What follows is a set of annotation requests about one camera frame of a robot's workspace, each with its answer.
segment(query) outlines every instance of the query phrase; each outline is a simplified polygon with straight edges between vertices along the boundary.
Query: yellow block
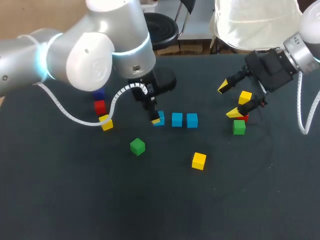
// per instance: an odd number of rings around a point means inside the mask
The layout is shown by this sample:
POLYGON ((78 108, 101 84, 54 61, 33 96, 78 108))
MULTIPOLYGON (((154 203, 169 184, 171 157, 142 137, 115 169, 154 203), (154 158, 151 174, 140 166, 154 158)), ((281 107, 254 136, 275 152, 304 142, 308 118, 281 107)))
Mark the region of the yellow block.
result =
MULTIPOLYGON (((109 116, 109 115, 104 115, 104 116, 102 116, 102 117, 99 117, 100 123, 103 122, 103 121, 105 121, 105 120, 107 120, 108 116, 109 116)), ((114 124, 113 124, 113 122, 112 122, 112 119, 111 119, 110 121, 108 121, 107 123, 103 124, 101 127, 102 127, 103 131, 107 131, 107 130, 109 130, 109 129, 112 129, 112 128, 114 127, 114 124)))
POLYGON ((228 112, 226 114, 229 118, 233 119, 233 118, 238 118, 238 117, 243 117, 240 112, 238 111, 238 108, 234 108, 232 109, 230 112, 228 112))
POLYGON ((195 153, 192 160, 192 168, 203 170, 205 167, 207 155, 195 153))
POLYGON ((220 89, 222 89, 223 87, 225 87, 225 86, 227 86, 227 85, 228 85, 228 81, 227 81, 227 79, 225 79, 224 82, 223 82, 223 83, 221 84, 221 86, 219 87, 218 92, 221 93, 221 92, 220 92, 220 89))
POLYGON ((153 124, 158 124, 158 123, 160 123, 161 121, 160 121, 160 118, 158 118, 158 119, 155 119, 155 120, 153 120, 153 121, 151 121, 153 124))
POLYGON ((246 104, 247 102, 249 102, 251 100, 252 97, 252 93, 248 92, 248 91, 242 91, 241 95, 239 97, 239 104, 243 105, 246 104))

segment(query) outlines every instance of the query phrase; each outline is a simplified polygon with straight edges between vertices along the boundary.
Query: green cube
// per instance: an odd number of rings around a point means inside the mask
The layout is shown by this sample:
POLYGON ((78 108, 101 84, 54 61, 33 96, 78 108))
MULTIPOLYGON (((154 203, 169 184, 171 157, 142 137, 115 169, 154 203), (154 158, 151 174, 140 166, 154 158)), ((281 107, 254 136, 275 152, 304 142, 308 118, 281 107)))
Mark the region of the green cube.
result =
POLYGON ((246 123, 245 120, 234 120, 233 135, 245 135, 246 123))
POLYGON ((139 156, 146 150, 146 144, 139 138, 130 143, 131 152, 139 156))

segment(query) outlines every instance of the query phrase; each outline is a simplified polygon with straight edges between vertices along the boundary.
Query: white cable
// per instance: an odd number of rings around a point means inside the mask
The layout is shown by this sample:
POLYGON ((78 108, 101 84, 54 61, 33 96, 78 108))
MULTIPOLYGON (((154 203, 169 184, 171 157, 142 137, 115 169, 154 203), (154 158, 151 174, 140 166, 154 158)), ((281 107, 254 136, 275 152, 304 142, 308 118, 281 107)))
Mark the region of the white cable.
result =
POLYGON ((298 91, 297 91, 297 98, 296 98, 296 100, 297 100, 296 109, 297 109, 297 117, 298 117, 299 128, 300 128, 301 132, 304 135, 307 135, 308 132, 309 132, 311 123, 312 123, 312 119, 313 119, 314 114, 316 112, 318 103, 320 101, 320 91, 316 95, 316 97, 315 97, 315 99, 314 99, 314 101, 313 101, 313 103, 311 105, 310 112, 309 112, 308 118, 306 120, 305 128, 304 128, 304 126, 302 124, 302 119, 301 119, 301 88, 302 88, 302 80, 303 80, 303 73, 300 71, 299 72, 299 77, 298 77, 298 91))
POLYGON ((58 101, 58 99, 55 97, 55 95, 50 91, 50 89, 45 86, 44 84, 42 83, 38 83, 38 86, 40 88, 42 88, 48 95, 49 97, 53 100, 53 102, 55 103, 55 105, 60 109, 60 111, 69 119, 71 119, 72 121, 78 123, 78 124, 82 124, 82 125, 85 125, 85 126, 90 126, 90 127, 97 127, 97 126, 101 126, 101 125, 104 125, 106 124, 107 122, 109 122, 113 115, 114 115, 114 111, 115 111, 115 106, 116 106, 116 102, 118 100, 118 98, 126 91, 128 91, 129 89, 132 89, 132 88, 140 88, 143 93, 145 95, 148 94, 148 90, 146 88, 145 85, 143 85, 142 83, 131 83, 123 88, 121 88, 117 93, 116 95, 113 97, 112 99, 112 102, 111 102, 111 106, 110 106, 110 113, 109 113, 109 116, 107 117, 106 120, 102 121, 102 122, 86 122, 86 121, 82 121, 82 120, 79 120, 77 118, 75 118, 74 116, 72 116, 70 113, 68 113, 65 108, 60 104, 60 102, 58 101))

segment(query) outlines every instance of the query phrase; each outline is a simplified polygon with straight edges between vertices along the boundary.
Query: wall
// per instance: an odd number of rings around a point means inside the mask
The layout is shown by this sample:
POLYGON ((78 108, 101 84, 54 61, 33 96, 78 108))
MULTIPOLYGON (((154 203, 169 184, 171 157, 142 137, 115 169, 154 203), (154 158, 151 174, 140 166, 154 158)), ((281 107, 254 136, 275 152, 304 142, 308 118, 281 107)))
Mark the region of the wall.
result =
POLYGON ((50 27, 66 31, 85 13, 85 0, 0 0, 0 39, 50 27))

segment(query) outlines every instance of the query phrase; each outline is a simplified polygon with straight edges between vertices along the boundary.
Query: blue cube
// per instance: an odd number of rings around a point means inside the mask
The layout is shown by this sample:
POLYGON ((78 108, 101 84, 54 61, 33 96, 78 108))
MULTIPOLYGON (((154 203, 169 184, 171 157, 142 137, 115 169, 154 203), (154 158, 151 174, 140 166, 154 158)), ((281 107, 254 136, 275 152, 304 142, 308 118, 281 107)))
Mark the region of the blue cube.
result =
POLYGON ((92 94, 93 94, 93 98, 95 101, 105 100, 105 89, 104 88, 100 88, 97 91, 94 91, 92 94))
POLYGON ((172 127, 181 128, 182 127, 182 113, 172 113, 172 127))
POLYGON ((188 113, 186 115, 186 126, 188 129, 194 129, 198 127, 198 114, 188 113))
POLYGON ((160 122, 154 124, 154 126, 159 127, 159 126, 164 126, 165 125, 165 113, 164 111, 158 111, 159 117, 160 117, 160 122))

